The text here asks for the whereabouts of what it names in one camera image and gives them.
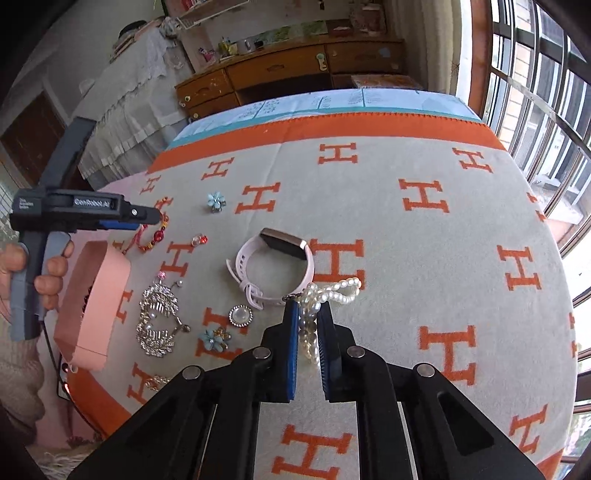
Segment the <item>fabric fringe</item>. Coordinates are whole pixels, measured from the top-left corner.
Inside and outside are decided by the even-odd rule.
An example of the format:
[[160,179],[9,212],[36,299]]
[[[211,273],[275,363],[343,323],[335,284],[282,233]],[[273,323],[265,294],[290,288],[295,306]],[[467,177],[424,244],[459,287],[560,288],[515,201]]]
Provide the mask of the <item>fabric fringe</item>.
[[77,455],[52,455],[46,453],[37,459],[37,465],[49,480],[66,480],[74,468],[80,465],[90,452]]

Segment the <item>shelf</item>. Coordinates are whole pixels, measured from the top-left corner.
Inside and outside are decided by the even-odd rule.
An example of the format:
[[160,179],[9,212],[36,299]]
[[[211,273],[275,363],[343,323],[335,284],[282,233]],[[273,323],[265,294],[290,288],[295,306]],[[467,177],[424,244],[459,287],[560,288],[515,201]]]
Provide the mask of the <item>shelf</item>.
[[185,29],[189,29],[205,20],[216,17],[233,8],[241,7],[249,2],[250,0],[208,0],[186,11],[178,17],[178,20]]

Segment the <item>wooden cabinet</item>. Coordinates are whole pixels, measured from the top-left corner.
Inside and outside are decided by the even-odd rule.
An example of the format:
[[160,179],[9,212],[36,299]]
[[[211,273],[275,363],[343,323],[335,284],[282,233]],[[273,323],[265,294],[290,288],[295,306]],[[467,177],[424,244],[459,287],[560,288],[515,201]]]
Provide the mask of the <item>wooden cabinet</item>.
[[183,82],[176,89],[179,105],[187,109],[233,92],[223,69]]
[[214,113],[225,112],[232,108],[240,106],[236,95],[228,93],[222,97],[202,103],[189,109],[189,121],[195,121],[205,116],[213,115]]
[[236,90],[315,73],[328,73],[324,45],[269,53],[228,67]]
[[400,42],[343,42],[326,46],[331,73],[402,73],[404,45]]
[[355,88],[351,75],[367,73],[404,74],[404,42],[328,35],[280,42],[212,65],[176,90],[194,121],[284,95]]

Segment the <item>door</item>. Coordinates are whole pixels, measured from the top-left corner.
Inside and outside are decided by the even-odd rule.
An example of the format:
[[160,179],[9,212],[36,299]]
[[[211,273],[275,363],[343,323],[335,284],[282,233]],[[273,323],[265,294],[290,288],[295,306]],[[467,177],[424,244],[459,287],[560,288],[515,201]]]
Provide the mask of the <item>door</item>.
[[[49,99],[42,92],[12,122],[0,140],[27,182],[35,186],[64,130]],[[78,169],[66,188],[92,190]]]

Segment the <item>pearl bracelet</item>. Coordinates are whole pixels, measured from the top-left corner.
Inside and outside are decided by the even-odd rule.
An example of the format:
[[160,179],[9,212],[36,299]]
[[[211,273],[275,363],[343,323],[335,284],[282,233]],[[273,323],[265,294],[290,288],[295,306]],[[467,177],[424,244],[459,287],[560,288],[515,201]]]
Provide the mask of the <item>pearl bracelet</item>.
[[316,317],[320,311],[320,305],[328,300],[348,305],[357,298],[360,288],[361,280],[357,277],[347,278],[325,287],[308,283],[301,295],[297,297],[300,311],[298,336],[306,358],[316,363],[319,360]]

